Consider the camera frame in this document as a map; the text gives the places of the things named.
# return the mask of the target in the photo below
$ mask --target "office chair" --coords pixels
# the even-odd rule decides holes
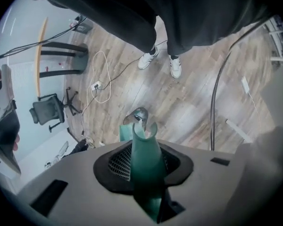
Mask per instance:
[[[62,101],[58,99],[57,94],[51,94],[43,97],[38,98],[38,102],[33,103],[33,108],[29,110],[30,114],[33,117],[33,122],[35,124],[44,125],[46,122],[59,119],[60,122],[53,126],[49,126],[49,131],[51,132],[53,128],[58,126],[61,123],[64,123],[64,108],[68,107],[70,109],[70,112],[72,115],[76,115],[77,113],[82,113],[82,111],[78,111],[73,105],[72,101],[74,97],[78,94],[76,91],[74,95],[69,98],[68,91],[70,90],[70,87],[66,89],[66,104],[63,104],[64,98]]]

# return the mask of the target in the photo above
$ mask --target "sock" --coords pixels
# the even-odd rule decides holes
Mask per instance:
[[[176,55],[171,55],[171,59],[173,60],[173,59],[177,59],[178,58],[178,56],[176,56]]]
[[[152,50],[149,52],[149,54],[154,55],[155,52],[156,52],[156,49],[155,49],[155,47],[154,47],[154,49],[152,49]]]

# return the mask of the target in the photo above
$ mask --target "electrical outlet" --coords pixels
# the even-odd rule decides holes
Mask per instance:
[[[101,86],[102,86],[102,84],[101,84],[100,81],[96,81],[94,84],[91,85],[91,89],[92,89],[92,90],[95,90],[95,86],[96,86],[96,85],[98,86],[97,89],[100,89]]]
[[[247,80],[246,80],[245,76],[242,78],[241,83],[242,83],[244,92],[245,92],[246,94],[248,94],[249,91],[250,91],[250,88],[249,88],[249,84],[247,83]]]

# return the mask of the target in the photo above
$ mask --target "metal mesh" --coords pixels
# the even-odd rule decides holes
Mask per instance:
[[[132,145],[129,145],[122,151],[113,155],[108,163],[110,171],[126,181],[130,181],[131,148]],[[179,159],[163,149],[161,151],[164,157],[167,174],[170,174],[179,167]]]

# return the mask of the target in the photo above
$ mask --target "black jacket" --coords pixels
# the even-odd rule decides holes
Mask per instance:
[[[109,33],[149,52],[156,40],[156,16],[165,23],[168,54],[211,45],[271,14],[257,0],[48,0],[70,8]]]

